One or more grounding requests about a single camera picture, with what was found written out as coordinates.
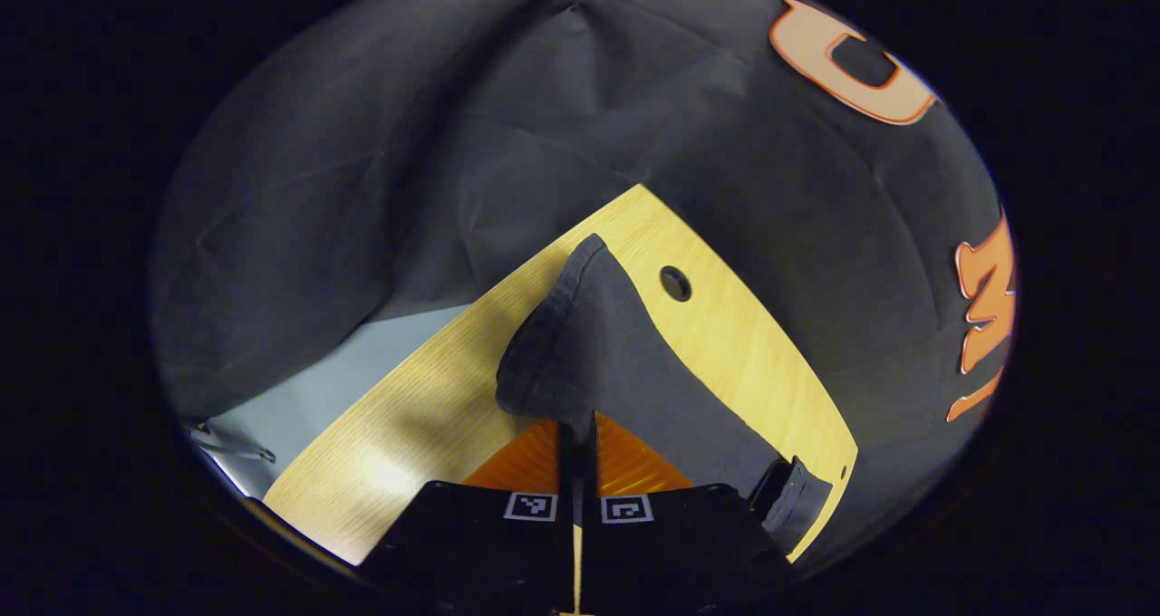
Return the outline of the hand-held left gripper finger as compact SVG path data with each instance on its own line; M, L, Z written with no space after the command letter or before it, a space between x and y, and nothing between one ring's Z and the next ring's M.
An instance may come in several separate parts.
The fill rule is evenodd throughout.
M580 611L745 611L786 587L786 555L734 487L696 486L612 419L593 425Z
M393 615L556 615L575 602L558 423L539 419L467 479L432 480L358 566Z

